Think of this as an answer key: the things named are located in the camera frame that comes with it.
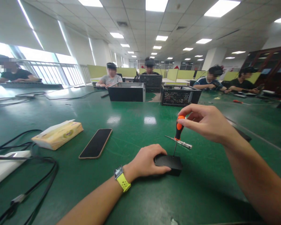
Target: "smartphone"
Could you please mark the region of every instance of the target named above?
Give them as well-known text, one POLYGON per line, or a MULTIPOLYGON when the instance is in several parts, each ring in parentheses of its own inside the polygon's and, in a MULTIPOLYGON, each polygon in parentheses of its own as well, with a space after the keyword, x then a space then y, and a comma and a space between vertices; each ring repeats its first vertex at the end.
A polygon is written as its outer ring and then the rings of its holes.
POLYGON ((79 159, 96 159, 101 153, 110 137, 112 129, 99 129, 84 148, 79 159))

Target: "keyboard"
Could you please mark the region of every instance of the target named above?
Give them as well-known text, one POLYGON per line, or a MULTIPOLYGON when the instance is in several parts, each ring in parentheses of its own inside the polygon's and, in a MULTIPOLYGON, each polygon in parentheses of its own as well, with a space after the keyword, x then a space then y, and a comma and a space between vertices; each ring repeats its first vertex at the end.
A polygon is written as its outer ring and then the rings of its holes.
POLYGON ((63 89, 61 84, 44 84, 40 82, 7 82, 1 83, 4 88, 47 88, 47 89, 63 89))

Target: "man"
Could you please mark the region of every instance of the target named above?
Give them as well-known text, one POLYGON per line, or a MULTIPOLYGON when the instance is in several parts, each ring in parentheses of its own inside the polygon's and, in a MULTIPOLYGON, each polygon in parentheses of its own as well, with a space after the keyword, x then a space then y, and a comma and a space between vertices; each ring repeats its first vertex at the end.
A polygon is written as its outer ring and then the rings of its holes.
POLYGON ((123 82, 122 78, 116 74, 116 65, 114 63, 107 63, 108 75, 101 78, 99 82, 96 83, 97 87, 109 87, 118 82, 123 82))
POLYGON ((153 72, 154 70, 154 60, 150 59, 149 57, 147 57, 145 59, 145 68, 146 68, 146 72, 143 72, 142 75, 160 75, 157 72, 153 72))
MULTIPOLYGON (((281 224, 281 178, 216 107, 190 104, 178 113, 179 116, 188 114, 187 119, 179 119, 178 123, 222 144, 238 185, 255 210, 266 223, 281 224)), ((121 181, 111 177, 81 200, 57 225, 103 224, 123 190, 127 191, 136 178, 171 170, 155 166, 154 157, 158 154, 166 154, 159 144, 141 148, 136 157, 123 166, 123 172, 115 170, 121 181)))
POLYGON ((27 70, 19 68, 13 58, 0 55, 0 66, 5 70, 1 73, 0 83, 12 82, 40 82, 41 79, 35 77, 27 70))
POLYGON ((241 69, 239 71, 238 78, 230 81, 229 90, 248 90, 250 93, 258 94, 259 90, 255 87, 254 84, 247 80, 252 76, 253 73, 256 72, 257 69, 255 69, 254 67, 246 67, 244 69, 241 69))
POLYGON ((223 69, 219 65, 215 65, 211 67, 208 70, 208 75, 205 77, 199 78, 194 83, 194 88, 200 89, 200 90, 206 90, 206 89, 216 89, 220 90, 224 93, 229 93, 231 90, 227 90, 226 87, 224 87, 220 82, 216 80, 217 77, 221 76, 223 74, 223 69))

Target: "air vent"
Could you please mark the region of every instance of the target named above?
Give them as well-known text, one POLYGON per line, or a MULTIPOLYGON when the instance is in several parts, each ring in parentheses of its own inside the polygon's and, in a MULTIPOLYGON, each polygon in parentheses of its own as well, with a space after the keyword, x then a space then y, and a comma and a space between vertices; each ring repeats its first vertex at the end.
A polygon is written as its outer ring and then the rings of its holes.
POLYGON ((117 21, 117 23, 118 23, 118 25, 119 25, 120 27, 128 27, 127 22, 120 22, 120 21, 117 21))
POLYGON ((177 27, 176 30, 180 30, 180 29, 184 29, 184 28, 186 28, 186 27, 185 26, 179 26, 179 27, 177 27))

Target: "hand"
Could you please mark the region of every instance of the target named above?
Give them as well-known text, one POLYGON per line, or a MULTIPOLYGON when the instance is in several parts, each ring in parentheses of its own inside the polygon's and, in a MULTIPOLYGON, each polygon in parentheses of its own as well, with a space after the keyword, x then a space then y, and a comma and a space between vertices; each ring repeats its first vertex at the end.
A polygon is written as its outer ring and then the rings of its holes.
POLYGON ((159 144, 152 144, 140 149, 135 158, 124 166, 124 173, 129 173, 131 182, 138 177, 146 177, 154 174, 164 174, 171 171, 171 168, 154 164, 154 158, 158 154, 167 155, 166 151, 159 144))
POLYGON ((187 119, 179 119, 178 123, 196 131, 210 141, 225 145, 235 137, 239 137, 238 132, 214 106, 190 104, 184 107, 178 116, 188 114, 190 115, 187 119))
POLYGON ((215 88, 215 85, 214 85, 214 84, 209 84, 209 85, 208 85, 208 88, 209 88, 209 89, 213 89, 213 88, 215 88))
POLYGON ((254 89, 249 90, 249 92, 253 93, 253 94, 258 94, 259 90, 257 88, 254 88, 254 89))

